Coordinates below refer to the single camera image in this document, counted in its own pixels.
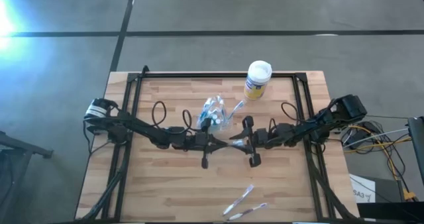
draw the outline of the wooden tabletop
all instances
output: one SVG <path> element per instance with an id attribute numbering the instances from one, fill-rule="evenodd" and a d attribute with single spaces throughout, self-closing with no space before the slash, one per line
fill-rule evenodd
<path id="1" fill-rule="evenodd" d="M 313 107 L 317 112 L 330 102 L 324 73 L 306 73 Z M 127 74 L 111 73 L 106 99 L 122 104 Z M 168 114 L 161 126 L 183 127 L 182 111 L 190 110 L 195 123 L 208 97 L 220 94 L 227 109 L 232 110 L 244 99 L 244 82 L 245 79 L 240 78 L 144 78 L 137 117 L 151 123 L 154 102 L 163 101 Z M 280 103 L 283 101 L 295 104 L 292 81 L 272 78 L 264 97 L 249 101 L 234 116 L 233 126 L 217 136 L 227 139 L 241 132 L 241 121 L 246 115 L 253 116 L 254 129 L 268 128 L 270 118 L 275 118 L 277 123 L 294 123 L 282 113 Z M 287 110 L 295 117 L 294 111 Z M 162 115 L 163 109 L 157 108 L 156 119 L 160 120 Z M 97 136 L 94 147 L 102 145 L 106 139 L 105 135 Z M 113 145 L 110 145 L 90 158 L 76 217 L 84 216 L 103 193 L 112 153 Z M 268 207 L 236 221 L 314 221 L 315 210 L 303 143 L 299 142 L 293 148 L 259 149 L 258 153 L 262 164 L 251 168 L 248 156 L 239 150 L 221 149 L 209 156 L 209 168 L 204 170 L 201 167 L 202 152 L 183 152 L 173 148 L 160 150 L 147 138 L 135 135 L 121 221 L 222 221 L 223 210 L 250 184 L 254 184 L 255 188 L 229 216 L 260 203 L 268 203 Z M 358 215 L 340 143 L 328 142 L 324 157 L 331 188 L 349 211 Z M 321 203 L 325 208 L 322 192 Z M 115 202 L 112 201 L 110 213 L 114 209 Z"/>

